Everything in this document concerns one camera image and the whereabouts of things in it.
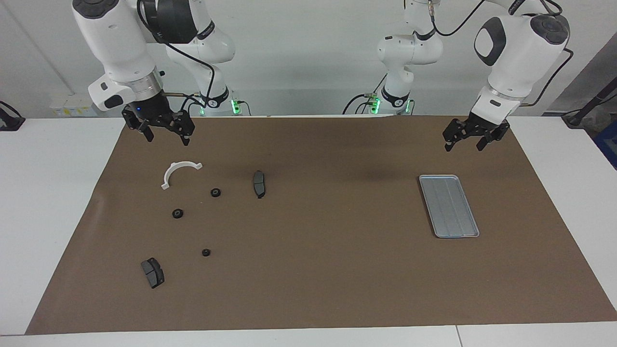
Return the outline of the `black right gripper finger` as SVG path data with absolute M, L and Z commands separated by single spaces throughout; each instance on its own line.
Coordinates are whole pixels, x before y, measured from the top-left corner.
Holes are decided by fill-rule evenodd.
M 130 130 L 142 134 L 148 143 L 154 140 L 154 134 L 149 125 L 141 122 L 137 117 L 126 117 L 126 125 Z
M 187 147 L 195 130 L 195 125 L 187 111 L 179 111 L 171 114 L 168 129 L 179 136 L 183 145 Z

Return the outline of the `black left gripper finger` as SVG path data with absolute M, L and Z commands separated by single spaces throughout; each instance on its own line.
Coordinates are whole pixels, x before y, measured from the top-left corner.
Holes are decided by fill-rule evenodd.
M 492 141 L 502 140 L 502 138 L 509 131 L 509 129 L 509 124 L 501 124 L 495 129 L 485 132 L 485 134 L 481 137 L 480 141 L 478 141 L 476 145 L 477 150 L 482 151 Z
M 445 151 L 452 151 L 454 145 L 474 135 L 476 125 L 467 123 L 467 121 L 451 120 L 447 127 L 443 130 L 442 135 L 445 140 Z

